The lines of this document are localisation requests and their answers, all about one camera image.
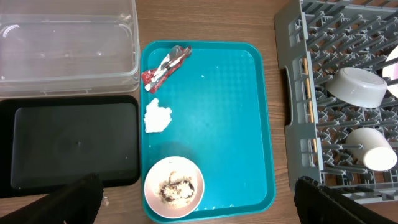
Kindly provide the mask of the pink bowl with food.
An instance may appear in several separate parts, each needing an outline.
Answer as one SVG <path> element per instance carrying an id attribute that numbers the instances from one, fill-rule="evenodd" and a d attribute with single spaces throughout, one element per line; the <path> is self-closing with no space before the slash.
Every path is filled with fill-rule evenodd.
<path id="1" fill-rule="evenodd" d="M 143 193 L 149 208 L 163 218 L 178 219 L 196 210 L 205 193 L 205 180 L 191 160 L 171 156 L 148 171 Z"/>

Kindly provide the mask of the cream white cup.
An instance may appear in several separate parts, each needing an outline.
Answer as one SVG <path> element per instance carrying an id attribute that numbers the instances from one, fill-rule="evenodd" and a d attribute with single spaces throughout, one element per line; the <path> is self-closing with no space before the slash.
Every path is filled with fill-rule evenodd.
<path id="1" fill-rule="evenodd" d="M 384 135 L 376 129 L 355 129 L 348 134 L 345 143 L 362 145 L 361 149 L 350 149 L 350 151 L 368 169 L 385 171 L 397 164 L 397 154 Z"/>

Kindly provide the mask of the pink round plate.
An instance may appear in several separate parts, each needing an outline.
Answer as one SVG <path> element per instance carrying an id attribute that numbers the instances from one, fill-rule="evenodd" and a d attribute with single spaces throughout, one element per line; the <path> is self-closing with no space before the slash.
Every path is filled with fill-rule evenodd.
<path id="1" fill-rule="evenodd" d="M 392 60 L 392 64 L 382 69 L 382 76 L 389 78 L 387 81 L 387 90 L 391 95 L 397 98 L 397 47 L 387 56 L 386 62 Z"/>

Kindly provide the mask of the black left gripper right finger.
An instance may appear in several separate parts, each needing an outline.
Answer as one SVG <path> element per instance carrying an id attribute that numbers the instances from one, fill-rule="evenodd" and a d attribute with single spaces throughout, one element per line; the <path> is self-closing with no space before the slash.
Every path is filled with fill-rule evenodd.
<path id="1" fill-rule="evenodd" d="M 295 183 L 294 203 L 301 224 L 395 224 L 307 176 Z"/>

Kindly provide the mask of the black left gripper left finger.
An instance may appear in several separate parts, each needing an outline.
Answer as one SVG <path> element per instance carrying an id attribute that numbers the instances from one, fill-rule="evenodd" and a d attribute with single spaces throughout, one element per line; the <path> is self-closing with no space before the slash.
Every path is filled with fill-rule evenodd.
<path id="1" fill-rule="evenodd" d="M 1 217 L 1 224 L 93 224 L 103 192 L 104 187 L 98 175 L 89 174 Z"/>

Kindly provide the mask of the white tissue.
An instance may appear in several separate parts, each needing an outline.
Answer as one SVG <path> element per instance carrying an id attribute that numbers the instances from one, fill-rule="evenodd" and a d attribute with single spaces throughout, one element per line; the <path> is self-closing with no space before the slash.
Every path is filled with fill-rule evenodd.
<path id="1" fill-rule="evenodd" d="M 159 100 L 154 98 L 147 106 L 144 115 L 146 133 L 161 133 L 170 124 L 171 108 L 159 106 Z"/>

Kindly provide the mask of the red silver wrapper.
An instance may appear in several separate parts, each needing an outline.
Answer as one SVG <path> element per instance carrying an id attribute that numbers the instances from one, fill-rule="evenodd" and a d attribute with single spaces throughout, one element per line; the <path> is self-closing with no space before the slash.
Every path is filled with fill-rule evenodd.
<path id="1" fill-rule="evenodd" d="M 192 54 L 192 46 L 181 47 L 176 45 L 161 61 L 158 68 L 142 72 L 141 78 L 144 82 L 144 89 L 154 94 L 173 72 L 178 70 L 184 61 Z"/>

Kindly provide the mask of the grey white bowl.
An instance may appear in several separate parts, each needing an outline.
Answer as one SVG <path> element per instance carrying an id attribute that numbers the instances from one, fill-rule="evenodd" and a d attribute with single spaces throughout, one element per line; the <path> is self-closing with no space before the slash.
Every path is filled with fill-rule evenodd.
<path id="1" fill-rule="evenodd" d="M 387 91 L 387 82 L 372 72 L 353 67 L 339 69 L 325 85 L 338 99 L 354 106 L 377 108 Z"/>

